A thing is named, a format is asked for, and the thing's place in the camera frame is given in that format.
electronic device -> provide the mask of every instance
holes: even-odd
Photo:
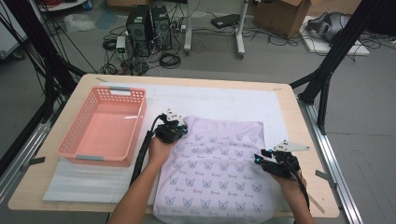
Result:
[[[239,22],[239,15],[238,14],[231,14],[223,17],[218,17],[211,20],[212,24],[216,26],[218,29],[236,25]]]
[[[332,43],[346,27],[349,18],[339,12],[324,12],[319,18],[309,20],[306,25],[307,31],[315,31],[327,42]]]
[[[158,119],[162,120],[163,124],[158,125],[157,128],[154,130],[154,126]],[[154,120],[151,126],[151,130],[147,131],[146,137],[143,140],[142,147],[137,154],[136,163],[134,164],[134,173],[132,174],[130,186],[134,183],[134,181],[137,179],[137,177],[140,175],[140,172],[142,171],[143,161],[149,149],[151,138],[154,136],[154,134],[164,143],[170,144],[176,142],[184,134],[187,133],[186,125],[178,125],[179,119],[181,119],[181,116],[173,113],[170,109],[168,109],[166,115],[161,114]]]
[[[149,6],[133,5],[126,21],[126,28],[131,39],[133,55],[149,56],[149,44],[153,38]]]
[[[152,7],[151,15],[157,49],[171,49],[172,39],[170,31],[170,20],[168,12],[166,10],[166,6]]]
[[[126,48],[126,37],[125,36],[120,35],[117,37],[116,50],[119,55],[119,59],[122,62],[128,60],[128,52],[127,52],[127,48]]]
[[[276,161],[269,161],[257,154],[254,154],[254,163],[260,165],[265,172],[271,175],[277,175],[297,181],[304,194],[306,205],[309,208],[308,193],[306,192],[306,187],[302,180],[303,178],[298,173],[301,170],[300,164],[297,157],[291,154],[292,151],[307,149],[309,149],[309,147],[285,140],[274,147],[274,150],[262,149],[262,155],[264,157],[275,159]]]

person's left hand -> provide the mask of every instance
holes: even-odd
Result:
[[[168,159],[171,148],[176,143],[177,142],[167,144],[158,137],[153,137],[148,147],[148,164],[161,168]]]

person's right hand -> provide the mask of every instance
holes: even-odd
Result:
[[[286,201],[289,199],[289,197],[293,197],[297,194],[303,194],[297,181],[293,179],[287,179],[278,175],[271,175],[271,177],[279,184]],[[300,176],[300,178],[304,186],[306,187],[306,180],[302,175]]]

lavender patterned cloth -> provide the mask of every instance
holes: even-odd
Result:
[[[258,223],[274,213],[270,176],[254,163],[262,122],[186,117],[162,168],[154,216],[165,223]]]

human hand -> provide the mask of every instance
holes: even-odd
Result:
[[[167,144],[158,137],[153,137],[148,147],[148,164],[160,169],[168,159],[171,148],[176,143],[177,142]]]
[[[304,186],[306,187],[307,185],[306,180],[304,179],[304,177],[301,175],[300,172],[299,172],[299,176]],[[303,194],[300,185],[296,180],[287,179],[278,175],[271,175],[271,177],[279,184],[280,188],[282,189],[283,196],[285,197],[286,200],[288,200],[288,197],[292,197],[293,195]]]

